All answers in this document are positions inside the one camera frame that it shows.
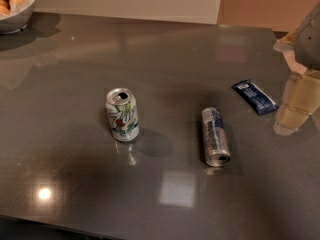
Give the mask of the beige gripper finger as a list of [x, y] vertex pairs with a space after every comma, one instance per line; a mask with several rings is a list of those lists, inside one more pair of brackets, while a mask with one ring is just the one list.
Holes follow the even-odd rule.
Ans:
[[295, 133], [320, 108], [320, 71], [293, 72], [283, 92], [273, 130], [281, 136]]
[[297, 31], [291, 31], [281, 37], [273, 46], [273, 49], [277, 52], [283, 54], [289, 69], [292, 72], [296, 72], [298, 74], [303, 74], [306, 72], [307, 68], [302, 64], [298, 63], [295, 59], [295, 51], [294, 44], [297, 37]]

